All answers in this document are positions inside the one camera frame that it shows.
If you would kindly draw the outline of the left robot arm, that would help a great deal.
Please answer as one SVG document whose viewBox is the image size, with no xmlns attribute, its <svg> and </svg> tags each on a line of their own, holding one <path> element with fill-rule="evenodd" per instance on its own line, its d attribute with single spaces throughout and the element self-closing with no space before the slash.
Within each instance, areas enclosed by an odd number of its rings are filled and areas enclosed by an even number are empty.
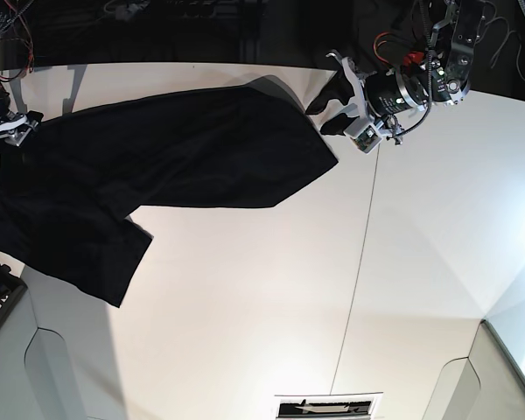
<svg viewBox="0 0 525 420">
<path fill-rule="evenodd" d="M 401 64 L 388 64 L 382 73 L 363 73 L 351 58 L 330 51 L 338 69 L 305 113 L 319 115 L 336 100 L 343 107 L 323 123 L 323 135 L 349 137 L 363 150 L 384 139 L 400 143 L 409 130 L 399 123 L 399 114 L 414 109 L 427 116 L 433 105 L 455 105 L 466 96 L 485 6 L 483 1 L 419 2 L 423 34 Z"/>
</svg>

